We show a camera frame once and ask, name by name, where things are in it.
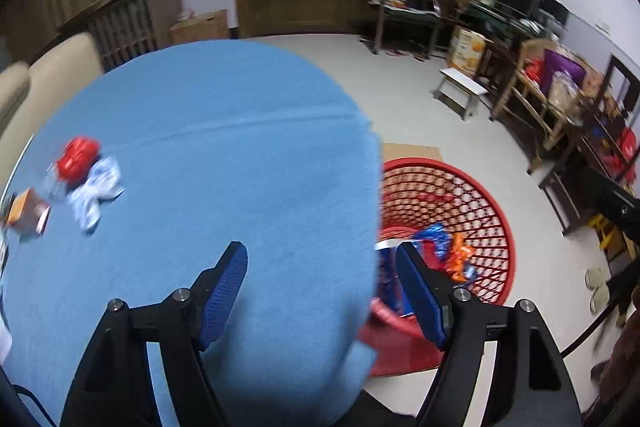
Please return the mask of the light blue cloth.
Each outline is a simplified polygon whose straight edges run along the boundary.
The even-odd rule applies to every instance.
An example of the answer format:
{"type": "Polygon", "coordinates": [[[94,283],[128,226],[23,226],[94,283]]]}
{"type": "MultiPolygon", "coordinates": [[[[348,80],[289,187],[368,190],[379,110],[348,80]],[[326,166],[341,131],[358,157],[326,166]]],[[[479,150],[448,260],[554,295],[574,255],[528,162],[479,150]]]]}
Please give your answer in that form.
{"type": "Polygon", "coordinates": [[[116,199],[125,187],[115,157],[101,157],[90,169],[86,181],[66,195],[75,220],[84,233],[92,233],[101,219],[102,202],[116,199]]]}

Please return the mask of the clear plastic wrapper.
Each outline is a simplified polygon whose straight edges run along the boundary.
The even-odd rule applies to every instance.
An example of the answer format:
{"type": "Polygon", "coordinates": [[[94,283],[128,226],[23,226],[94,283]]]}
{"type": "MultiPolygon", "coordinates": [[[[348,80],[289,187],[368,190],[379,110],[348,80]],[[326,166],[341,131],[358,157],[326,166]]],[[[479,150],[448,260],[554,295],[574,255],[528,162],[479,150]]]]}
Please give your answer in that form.
{"type": "Polygon", "coordinates": [[[53,202],[61,202],[66,197],[67,183],[58,173],[58,166],[55,162],[52,162],[47,168],[42,182],[42,189],[46,199],[53,200],[53,202]]]}

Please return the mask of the red plastic bag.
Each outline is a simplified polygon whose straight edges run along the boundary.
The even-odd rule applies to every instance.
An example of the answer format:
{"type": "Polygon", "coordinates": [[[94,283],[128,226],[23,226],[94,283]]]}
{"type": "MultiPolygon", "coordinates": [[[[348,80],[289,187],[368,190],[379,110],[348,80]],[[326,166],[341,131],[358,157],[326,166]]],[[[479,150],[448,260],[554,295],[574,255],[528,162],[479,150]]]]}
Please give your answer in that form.
{"type": "Polygon", "coordinates": [[[64,147],[64,152],[55,161],[58,179],[76,184],[87,176],[90,168],[100,155],[101,144],[88,136],[76,136],[64,147]]]}

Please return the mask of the orange cardboard box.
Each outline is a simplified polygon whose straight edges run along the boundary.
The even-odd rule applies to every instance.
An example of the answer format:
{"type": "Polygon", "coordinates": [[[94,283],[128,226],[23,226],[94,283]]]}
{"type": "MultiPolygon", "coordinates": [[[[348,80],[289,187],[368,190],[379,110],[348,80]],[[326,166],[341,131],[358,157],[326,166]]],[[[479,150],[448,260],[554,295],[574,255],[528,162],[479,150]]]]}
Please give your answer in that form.
{"type": "Polygon", "coordinates": [[[46,228],[51,207],[34,188],[13,196],[6,226],[21,236],[40,236],[46,228]]]}

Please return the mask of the blue orange snack wrappers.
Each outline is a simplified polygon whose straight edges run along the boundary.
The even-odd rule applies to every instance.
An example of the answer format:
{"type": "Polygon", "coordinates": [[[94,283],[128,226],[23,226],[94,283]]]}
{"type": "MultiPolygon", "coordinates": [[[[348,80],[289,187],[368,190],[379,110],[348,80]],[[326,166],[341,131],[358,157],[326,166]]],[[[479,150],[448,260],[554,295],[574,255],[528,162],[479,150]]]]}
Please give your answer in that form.
{"type": "Polygon", "coordinates": [[[426,229],[391,228],[387,239],[375,245],[378,254],[378,289],[376,297],[400,317],[413,314],[405,291],[397,275],[395,253],[404,242],[411,243],[426,265],[442,272],[457,286],[470,288],[478,274],[471,265],[474,249],[465,242],[462,233],[448,232],[442,223],[436,222],[426,229]]]}

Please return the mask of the red plastic mesh basket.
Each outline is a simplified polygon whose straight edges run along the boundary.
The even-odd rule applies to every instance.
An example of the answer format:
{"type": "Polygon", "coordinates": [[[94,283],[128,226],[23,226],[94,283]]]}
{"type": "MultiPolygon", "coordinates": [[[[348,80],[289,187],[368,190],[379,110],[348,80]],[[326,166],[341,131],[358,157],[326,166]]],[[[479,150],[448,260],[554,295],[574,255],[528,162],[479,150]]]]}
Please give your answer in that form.
{"type": "MultiPolygon", "coordinates": [[[[448,232],[462,233],[473,249],[471,265],[478,277],[470,288],[483,303],[502,305],[515,273],[515,243],[506,215],[485,187],[460,169],[423,157],[385,161],[378,242],[388,230],[419,231],[442,223],[448,232]]],[[[374,377],[399,376],[436,369],[442,355],[424,338],[414,314],[400,317],[378,297],[360,339],[378,357],[374,377]]]]}

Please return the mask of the blue round tablecloth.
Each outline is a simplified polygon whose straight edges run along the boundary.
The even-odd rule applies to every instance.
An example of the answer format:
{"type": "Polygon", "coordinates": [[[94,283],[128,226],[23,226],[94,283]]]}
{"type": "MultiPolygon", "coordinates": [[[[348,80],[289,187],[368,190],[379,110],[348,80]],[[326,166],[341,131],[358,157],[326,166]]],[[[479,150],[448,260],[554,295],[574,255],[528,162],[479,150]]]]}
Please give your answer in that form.
{"type": "Polygon", "coordinates": [[[381,144],[323,70],[241,40],[142,55],[81,90],[30,143],[14,191],[78,135],[101,143],[122,194],[90,233],[55,199],[38,239],[11,239],[3,368],[60,416],[107,303],[158,303],[233,241],[248,268],[203,362],[235,426],[329,426],[374,351],[357,338],[375,292],[381,144]]]}

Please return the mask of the small white step stool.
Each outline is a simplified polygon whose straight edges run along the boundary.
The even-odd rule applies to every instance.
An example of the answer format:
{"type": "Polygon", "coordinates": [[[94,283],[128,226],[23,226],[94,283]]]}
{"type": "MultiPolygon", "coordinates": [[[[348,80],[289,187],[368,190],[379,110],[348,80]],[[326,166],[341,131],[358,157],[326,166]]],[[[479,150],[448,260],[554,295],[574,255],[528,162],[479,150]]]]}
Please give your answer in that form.
{"type": "Polygon", "coordinates": [[[468,120],[476,113],[478,106],[480,106],[480,99],[488,93],[488,90],[453,67],[443,68],[439,71],[439,74],[442,79],[433,92],[433,98],[454,110],[462,120],[468,120]],[[447,94],[444,91],[446,87],[454,88],[460,94],[465,95],[465,103],[462,104],[453,96],[447,94]]]}

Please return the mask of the orange printed carton box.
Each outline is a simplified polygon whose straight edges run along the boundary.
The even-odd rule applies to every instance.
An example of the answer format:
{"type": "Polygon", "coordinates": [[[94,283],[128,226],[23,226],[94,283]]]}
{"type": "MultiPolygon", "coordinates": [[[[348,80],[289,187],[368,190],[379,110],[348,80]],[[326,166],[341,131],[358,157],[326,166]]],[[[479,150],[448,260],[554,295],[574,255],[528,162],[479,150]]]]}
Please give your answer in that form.
{"type": "Polygon", "coordinates": [[[485,52],[487,39],[476,31],[456,26],[447,53],[447,65],[474,77],[485,52]]]}

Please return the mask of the beige leather sofa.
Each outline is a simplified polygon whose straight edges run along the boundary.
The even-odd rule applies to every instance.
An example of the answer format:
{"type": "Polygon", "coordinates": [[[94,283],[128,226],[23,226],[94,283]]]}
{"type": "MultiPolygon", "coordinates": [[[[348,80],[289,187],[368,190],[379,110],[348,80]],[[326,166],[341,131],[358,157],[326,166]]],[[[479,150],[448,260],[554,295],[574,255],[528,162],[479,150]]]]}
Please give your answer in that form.
{"type": "Polygon", "coordinates": [[[34,64],[1,72],[1,183],[6,184],[29,139],[68,100],[103,75],[93,36],[74,35],[34,64]]]}

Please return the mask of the wooden slatted radiator cover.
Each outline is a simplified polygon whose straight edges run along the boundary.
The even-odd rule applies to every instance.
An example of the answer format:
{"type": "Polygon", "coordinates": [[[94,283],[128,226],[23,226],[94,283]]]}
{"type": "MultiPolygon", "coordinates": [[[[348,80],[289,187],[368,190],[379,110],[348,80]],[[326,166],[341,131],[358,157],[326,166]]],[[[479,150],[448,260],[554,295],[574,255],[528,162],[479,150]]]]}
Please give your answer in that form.
{"type": "Polygon", "coordinates": [[[92,35],[108,72],[140,55],[171,45],[170,28],[182,0],[96,0],[58,28],[64,38],[92,35]]]}

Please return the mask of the cardboard box by wall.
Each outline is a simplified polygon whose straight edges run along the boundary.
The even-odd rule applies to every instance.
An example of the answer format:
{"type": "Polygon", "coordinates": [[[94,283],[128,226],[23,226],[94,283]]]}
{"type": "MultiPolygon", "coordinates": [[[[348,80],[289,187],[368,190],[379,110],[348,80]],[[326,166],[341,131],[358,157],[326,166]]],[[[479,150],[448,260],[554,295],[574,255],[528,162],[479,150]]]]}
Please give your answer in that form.
{"type": "Polygon", "coordinates": [[[172,44],[229,39],[226,10],[207,12],[175,23],[169,29],[172,44]]]}

